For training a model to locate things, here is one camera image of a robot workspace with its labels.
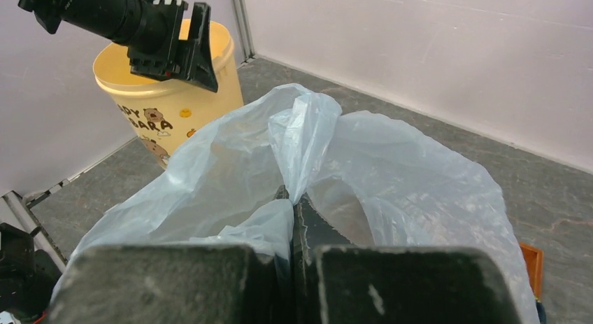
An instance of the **yellow plastic container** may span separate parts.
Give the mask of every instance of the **yellow plastic container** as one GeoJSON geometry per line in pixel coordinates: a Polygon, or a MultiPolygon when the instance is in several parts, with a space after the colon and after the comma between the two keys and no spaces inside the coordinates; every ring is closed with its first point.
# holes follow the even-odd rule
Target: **yellow plastic container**
{"type": "MultiPolygon", "coordinates": [[[[187,38],[183,20],[180,38],[187,38]]],[[[156,81],[130,73],[127,48],[110,44],[94,61],[99,87],[113,98],[158,163],[165,168],[175,149],[208,122],[243,105],[233,38],[210,22],[210,51],[218,93],[179,80],[156,81]]]]}

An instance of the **white backdrop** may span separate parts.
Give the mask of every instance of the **white backdrop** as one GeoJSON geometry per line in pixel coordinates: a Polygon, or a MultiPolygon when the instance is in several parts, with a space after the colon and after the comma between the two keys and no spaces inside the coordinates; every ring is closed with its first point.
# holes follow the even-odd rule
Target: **white backdrop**
{"type": "Polygon", "coordinates": [[[245,0],[257,54],[593,171],[593,0],[245,0]]]}
{"type": "Polygon", "coordinates": [[[0,195],[47,190],[134,132],[92,73],[109,41],[63,22],[55,35],[0,0],[0,195]]]}

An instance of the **gray floor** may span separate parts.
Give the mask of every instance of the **gray floor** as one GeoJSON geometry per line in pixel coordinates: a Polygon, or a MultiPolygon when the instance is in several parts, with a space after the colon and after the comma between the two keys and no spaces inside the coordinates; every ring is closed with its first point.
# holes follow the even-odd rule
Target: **gray floor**
{"type": "MultiPolygon", "coordinates": [[[[592,175],[263,59],[239,69],[239,78],[247,102],[274,86],[300,83],[334,97],[344,113],[368,110],[405,120],[481,163],[503,188],[518,239],[545,252],[543,303],[548,322],[593,323],[592,175]]],[[[161,172],[142,143],[133,141],[33,212],[68,257],[105,210],[161,172]]]]}

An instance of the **white plastic bag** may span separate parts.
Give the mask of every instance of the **white plastic bag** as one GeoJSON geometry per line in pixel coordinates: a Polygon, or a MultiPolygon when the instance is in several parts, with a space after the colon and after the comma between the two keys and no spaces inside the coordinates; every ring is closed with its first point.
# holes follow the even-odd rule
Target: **white plastic bag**
{"type": "Polygon", "coordinates": [[[159,178],[106,212],[72,258],[104,244],[222,243],[287,262],[292,203],[307,191],[355,244],[483,249],[523,322],[537,323],[501,189],[487,171],[402,121],[340,114],[327,95],[274,88],[195,133],[159,178]],[[282,184],[290,200],[272,200],[282,184]]]}

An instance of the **cartoon bear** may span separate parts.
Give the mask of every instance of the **cartoon bear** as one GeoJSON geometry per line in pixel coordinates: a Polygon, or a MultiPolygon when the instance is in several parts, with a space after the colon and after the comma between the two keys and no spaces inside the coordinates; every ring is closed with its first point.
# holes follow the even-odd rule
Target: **cartoon bear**
{"type": "Polygon", "coordinates": [[[161,146],[157,144],[155,140],[149,138],[142,138],[142,144],[150,150],[151,153],[155,154],[157,161],[161,166],[166,166],[169,163],[169,153],[161,146]]]}
{"type": "Polygon", "coordinates": [[[149,122],[161,122],[164,120],[163,113],[156,108],[144,108],[144,116],[149,122]]]}

